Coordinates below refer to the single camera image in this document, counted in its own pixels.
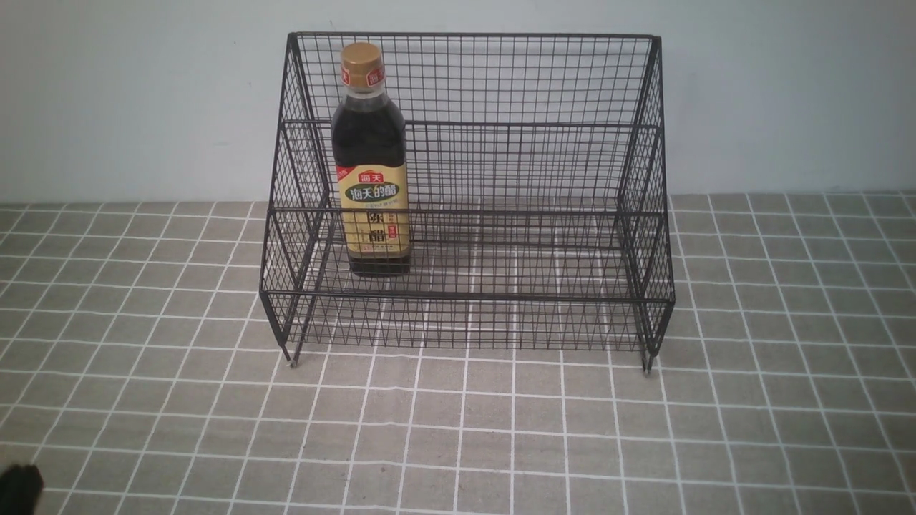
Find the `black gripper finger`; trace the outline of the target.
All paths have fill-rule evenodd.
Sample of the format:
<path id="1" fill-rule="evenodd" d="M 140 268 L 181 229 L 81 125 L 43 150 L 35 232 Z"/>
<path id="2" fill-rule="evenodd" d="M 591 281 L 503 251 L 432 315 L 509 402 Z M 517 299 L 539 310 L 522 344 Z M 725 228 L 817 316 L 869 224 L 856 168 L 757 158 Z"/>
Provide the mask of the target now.
<path id="1" fill-rule="evenodd" d="M 35 514 L 43 489 L 42 473 L 36 465 L 6 467 L 1 475 L 1 514 Z"/>

